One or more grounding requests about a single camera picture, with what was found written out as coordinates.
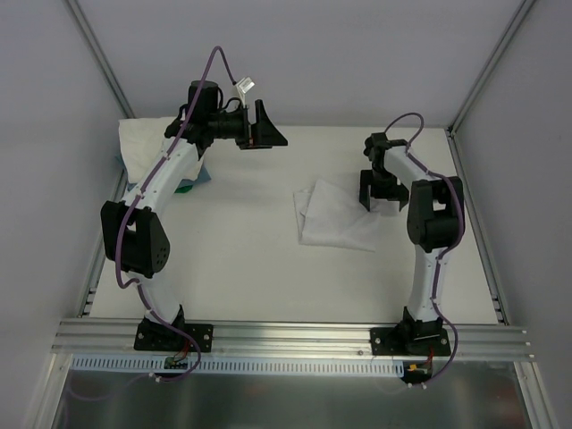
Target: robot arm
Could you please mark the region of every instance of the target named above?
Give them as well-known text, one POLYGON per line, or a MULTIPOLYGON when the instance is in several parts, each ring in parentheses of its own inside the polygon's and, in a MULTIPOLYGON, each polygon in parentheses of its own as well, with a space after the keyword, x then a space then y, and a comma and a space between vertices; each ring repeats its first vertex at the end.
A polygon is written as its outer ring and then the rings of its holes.
POLYGON ((407 153, 405 140, 388 140, 385 133, 375 133, 366 140, 364 154, 372 161, 372 170, 364 170, 360 177, 359 200, 368 210, 370 198, 399 201, 400 208, 409 204, 407 230, 415 245, 416 262, 413 288, 403 319, 386 333, 377 345, 380 355, 450 354, 448 341, 443 347, 442 318, 439 306, 449 252, 445 252, 458 238, 459 219, 453 198, 458 198, 463 209, 463 186, 458 177, 450 177, 456 196, 442 179, 422 169, 407 153), (442 208, 435 208, 438 202, 442 208))
MULTIPOLYGON (((184 173, 196 165, 215 139, 235 139, 240 149, 288 145, 270 122, 262 100, 255 102, 257 119, 250 124, 248 108, 241 101, 233 112, 220 109, 222 100, 218 98, 218 85, 207 81, 181 139, 172 147, 174 137, 184 122, 182 113, 189 108, 198 85, 199 82, 192 82, 189 102, 181 107, 180 116, 167 127, 162 150, 144 178, 122 201, 107 201, 101 209, 105 255, 114 261, 122 220, 133 206, 128 227, 122 235, 121 269, 131 279, 139 279, 150 307, 161 319, 178 329, 184 326, 184 313, 162 273, 170 254, 170 243, 161 225, 161 217, 184 173)), ((136 340, 135 349, 181 349, 182 338, 173 336, 150 314, 139 324, 140 339, 144 337, 140 335, 142 330, 145 331, 146 344, 138 347, 136 340)))

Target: green object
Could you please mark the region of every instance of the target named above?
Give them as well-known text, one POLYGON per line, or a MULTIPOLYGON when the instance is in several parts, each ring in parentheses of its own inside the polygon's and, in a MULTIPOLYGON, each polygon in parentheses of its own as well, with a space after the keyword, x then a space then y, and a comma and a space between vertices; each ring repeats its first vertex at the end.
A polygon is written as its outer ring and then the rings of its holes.
POLYGON ((191 189, 193 189, 193 185, 181 186, 180 188, 177 188, 177 190, 175 190, 175 194, 186 194, 191 189))

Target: folded white cloth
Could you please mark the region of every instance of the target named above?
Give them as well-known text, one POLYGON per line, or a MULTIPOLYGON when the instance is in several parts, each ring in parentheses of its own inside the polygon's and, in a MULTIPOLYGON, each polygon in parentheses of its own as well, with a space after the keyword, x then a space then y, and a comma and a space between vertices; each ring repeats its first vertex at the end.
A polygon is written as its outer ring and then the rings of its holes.
POLYGON ((294 193, 299 243, 375 251, 379 214, 368 212, 345 189, 318 179, 294 193))
MULTIPOLYGON (((119 144, 127 170, 127 181, 137 183, 155 161, 161 145, 172 142, 164 137, 164 131, 174 118, 121 119, 119 121, 119 144)), ((183 179, 194 181, 203 165, 204 156, 183 179)))

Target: white wall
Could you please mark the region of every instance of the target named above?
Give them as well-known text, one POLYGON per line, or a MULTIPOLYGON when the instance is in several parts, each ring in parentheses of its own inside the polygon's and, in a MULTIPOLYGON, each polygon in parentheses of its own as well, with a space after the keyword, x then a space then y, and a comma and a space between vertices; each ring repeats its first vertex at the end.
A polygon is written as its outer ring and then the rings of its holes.
POLYGON ((0 426, 21 427, 117 177, 119 111, 60 0, 0 3, 0 426))
POLYGON ((509 316, 572 427, 572 3, 539 1, 461 128, 461 159, 509 316))
POLYGON ((176 114, 220 44, 278 123, 448 125, 520 0, 80 2, 138 116, 176 114))

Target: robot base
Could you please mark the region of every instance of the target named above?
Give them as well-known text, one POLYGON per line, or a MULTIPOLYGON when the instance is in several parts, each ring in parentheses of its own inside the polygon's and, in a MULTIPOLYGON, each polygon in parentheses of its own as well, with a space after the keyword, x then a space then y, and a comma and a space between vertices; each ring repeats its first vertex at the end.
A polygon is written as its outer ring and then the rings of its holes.
POLYGON ((441 318, 432 322, 416 321, 407 308, 403 319, 393 328, 372 328, 369 331, 374 356, 450 356, 447 331, 441 318))
MULTIPOLYGON (((213 344, 213 326, 211 324, 186 324, 182 307, 172 326, 190 335, 200 347, 201 353, 210 353, 213 344)), ((181 351, 185 339, 161 324, 143 318, 137 327, 133 348, 140 351, 181 351)), ((195 351, 191 344, 189 351, 195 351)))

